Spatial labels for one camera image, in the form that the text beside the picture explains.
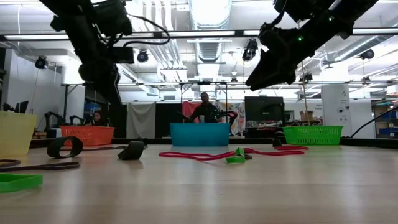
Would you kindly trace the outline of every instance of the green rubber pad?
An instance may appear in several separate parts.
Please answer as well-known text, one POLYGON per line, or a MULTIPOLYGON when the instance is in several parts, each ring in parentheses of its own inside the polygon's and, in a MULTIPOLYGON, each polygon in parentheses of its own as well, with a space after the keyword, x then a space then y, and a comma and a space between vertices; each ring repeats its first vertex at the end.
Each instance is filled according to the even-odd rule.
POLYGON ((238 148, 235 150, 235 155, 226 158, 227 163, 244 163, 246 160, 244 158, 244 149, 243 148, 238 148))
POLYGON ((31 189, 42 184, 42 175, 0 174, 0 193, 31 189))

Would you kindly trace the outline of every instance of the table surface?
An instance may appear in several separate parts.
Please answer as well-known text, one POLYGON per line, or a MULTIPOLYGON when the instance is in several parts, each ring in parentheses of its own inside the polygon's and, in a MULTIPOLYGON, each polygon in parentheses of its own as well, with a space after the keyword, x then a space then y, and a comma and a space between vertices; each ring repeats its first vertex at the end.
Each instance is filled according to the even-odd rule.
MULTIPOLYGON (((146 149, 139 161, 114 151, 83 152, 81 168, 43 174, 43 186, 0 194, 0 223, 397 223, 398 151, 313 146, 306 155, 253 156, 245 164, 159 157, 146 149)), ((250 147, 272 151, 266 145, 250 147)), ((31 149, 24 164, 59 162, 31 149)))

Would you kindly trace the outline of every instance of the yellow bin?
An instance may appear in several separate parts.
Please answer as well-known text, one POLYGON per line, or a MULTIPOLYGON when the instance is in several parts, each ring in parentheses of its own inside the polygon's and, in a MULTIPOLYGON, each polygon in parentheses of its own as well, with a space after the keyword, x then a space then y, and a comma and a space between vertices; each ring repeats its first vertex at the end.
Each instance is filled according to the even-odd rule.
POLYGON ((27 154, 36 120, 36 115, 0 111, 0 159, 27 154))

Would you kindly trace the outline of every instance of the orange basket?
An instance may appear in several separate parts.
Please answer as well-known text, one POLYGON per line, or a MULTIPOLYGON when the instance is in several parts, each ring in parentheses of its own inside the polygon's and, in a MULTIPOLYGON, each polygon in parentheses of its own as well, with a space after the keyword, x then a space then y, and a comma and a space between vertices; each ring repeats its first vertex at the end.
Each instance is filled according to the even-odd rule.
MULTIPOLYGON (((101 126, 60 126, 62 136, 76 136, 84 146, 100 146, 111 144, 114 128, 101 126)), ((65 141, 64 146, 71 146, 71 141, 65 141)))

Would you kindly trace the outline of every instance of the woman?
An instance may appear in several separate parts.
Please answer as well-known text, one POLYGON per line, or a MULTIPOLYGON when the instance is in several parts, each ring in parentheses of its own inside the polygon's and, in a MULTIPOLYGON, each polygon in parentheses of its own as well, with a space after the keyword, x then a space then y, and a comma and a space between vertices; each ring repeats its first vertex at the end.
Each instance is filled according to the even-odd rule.
POLYGON ((102 115, 99 111, 95 111, 93 114, 93 119, 91 123, 86 124, 86 126, 105 126, 109 127, 108 122, 102 119, 102 115))

